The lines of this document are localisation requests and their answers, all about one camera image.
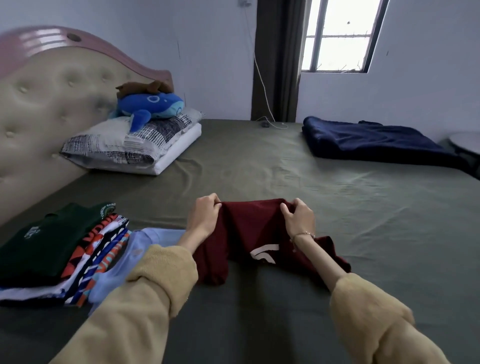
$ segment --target curtain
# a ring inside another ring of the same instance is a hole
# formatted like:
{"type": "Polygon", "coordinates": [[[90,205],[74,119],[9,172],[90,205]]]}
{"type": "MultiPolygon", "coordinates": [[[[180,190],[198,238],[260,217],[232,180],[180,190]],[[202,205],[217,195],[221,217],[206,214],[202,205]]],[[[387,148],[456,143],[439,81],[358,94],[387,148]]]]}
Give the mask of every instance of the curtain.
{"type": "MultiPolygon", "coordinates": [[[[295,122],[301,54],[311,0],[258,0],[255,55],[276,121],[295,122]]],[[[271,119],[254,65],[252,120],[271,119]]]]}

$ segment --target window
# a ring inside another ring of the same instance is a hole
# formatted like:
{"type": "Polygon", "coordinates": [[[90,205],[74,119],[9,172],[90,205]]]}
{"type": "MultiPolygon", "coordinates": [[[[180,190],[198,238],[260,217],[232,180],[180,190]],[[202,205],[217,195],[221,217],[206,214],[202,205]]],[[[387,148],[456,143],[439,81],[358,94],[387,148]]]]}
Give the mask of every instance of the window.
{"type": "Polygon", "coordinates": [[[302,72],[367,72],[388,0],[312,0],[302,72]]]}

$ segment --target pillow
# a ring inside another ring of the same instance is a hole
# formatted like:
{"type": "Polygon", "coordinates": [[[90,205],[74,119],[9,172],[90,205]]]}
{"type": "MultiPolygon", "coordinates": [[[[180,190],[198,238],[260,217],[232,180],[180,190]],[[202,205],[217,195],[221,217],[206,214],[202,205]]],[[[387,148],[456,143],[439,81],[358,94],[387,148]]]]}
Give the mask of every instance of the pillow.
{"type": "Polygon", "coordinates": [[[106,162],[147,168],[203,116],[200,111],[184,108],[177,116],[151,120],[134,133],[129,133],[130,117],[108,119],[68,139],[60,154],[86,168],[101,168],[106,162]]]}

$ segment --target window frame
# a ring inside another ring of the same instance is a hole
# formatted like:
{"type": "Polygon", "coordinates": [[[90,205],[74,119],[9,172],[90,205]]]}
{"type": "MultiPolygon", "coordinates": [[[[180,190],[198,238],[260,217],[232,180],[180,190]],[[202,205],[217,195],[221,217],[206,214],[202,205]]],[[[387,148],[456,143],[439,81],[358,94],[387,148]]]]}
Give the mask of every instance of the window frame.
{"type": "MultiPolygon", "coordinates": [[[[367,73],[368,69],[370,68],[370,63],[372,62],[373,51],[375,50],[375,45],[377,43],[378,35],[380,33],[380,28],[382,27],[382,23],[385,17],[385,11],[388,5],[388,0],[380,0],[380,6],[377,10],[377,15],[375,16],[375,21],[373,23],[373,29],[371,34],[359,34],[359,35],[346,35],[346,36],[323,36],[324,24],[325,24],[325,16],[327,12],[328,0],[321,0],[320,2],[320,9],[318,11],[318,19],[317,19],[317,29],[315,31],[314,36],[305,36],[303,42],[305,43],[307,38],[314,38],[313,41],[313,51],[312,51],[312,61],[310,63],[309,70],[301,70],[302,73],[367,73]],[[336,71],[327,71],[327,70],[318,70],[318,57],[320,55],[320,44],[322,42],[322,38],[365,38],[369,36],[369,42],[367,46],[367,53],[365,58],[363,59],[363,64],[360,70],[336,70],[336,71]]],[[[304,47],[302,47],[302,56],[301,61],[303,61],[304,56],[304,47]]]]}

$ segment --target beige jacket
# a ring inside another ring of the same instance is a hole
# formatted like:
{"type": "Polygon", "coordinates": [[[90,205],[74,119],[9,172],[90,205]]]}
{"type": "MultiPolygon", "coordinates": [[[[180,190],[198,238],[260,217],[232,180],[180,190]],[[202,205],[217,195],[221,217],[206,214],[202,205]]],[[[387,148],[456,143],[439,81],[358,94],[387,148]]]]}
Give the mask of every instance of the beige jacket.
{"type": "MultiPolygon", "coordinates": [[[[151,246],[127,282],[108,295],[51,363],[160,363],[169,320],[197,279],[186,249],[151,246]]],[[[414,328],[408,307],[355,274],[337,282],[330,307],[354,363],[448,363],[414,328]]]]}

